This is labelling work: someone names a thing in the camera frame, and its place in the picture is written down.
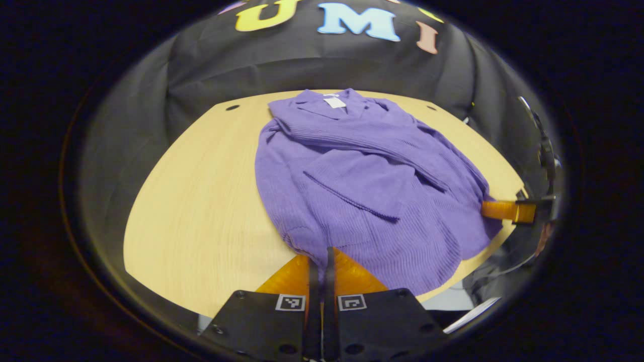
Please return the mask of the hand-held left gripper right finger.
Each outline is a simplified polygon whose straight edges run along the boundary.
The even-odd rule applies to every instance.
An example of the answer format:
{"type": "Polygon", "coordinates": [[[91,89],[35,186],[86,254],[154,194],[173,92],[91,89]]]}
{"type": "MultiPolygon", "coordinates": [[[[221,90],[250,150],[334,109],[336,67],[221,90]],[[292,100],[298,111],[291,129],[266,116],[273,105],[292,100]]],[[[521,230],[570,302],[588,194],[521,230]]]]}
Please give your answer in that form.
{"type": "Polygon", "coordinates": [[[388,289],[328,248],[323,308],[327,361],[426,361],[448,335],[409,289],[388,289]]]}

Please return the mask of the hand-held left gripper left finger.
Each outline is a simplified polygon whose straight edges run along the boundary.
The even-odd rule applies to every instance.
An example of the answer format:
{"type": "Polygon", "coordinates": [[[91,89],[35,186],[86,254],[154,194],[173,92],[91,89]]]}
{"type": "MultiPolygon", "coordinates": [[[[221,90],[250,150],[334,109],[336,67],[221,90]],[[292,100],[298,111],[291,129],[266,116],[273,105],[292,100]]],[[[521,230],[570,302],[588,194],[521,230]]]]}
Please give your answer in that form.
{"type": "Polygon", "coordinates": [[[255,291],[234,291],[201,336],[239,361],[319,359],[318,277],[309,257],[293,257],[255,291]]]}

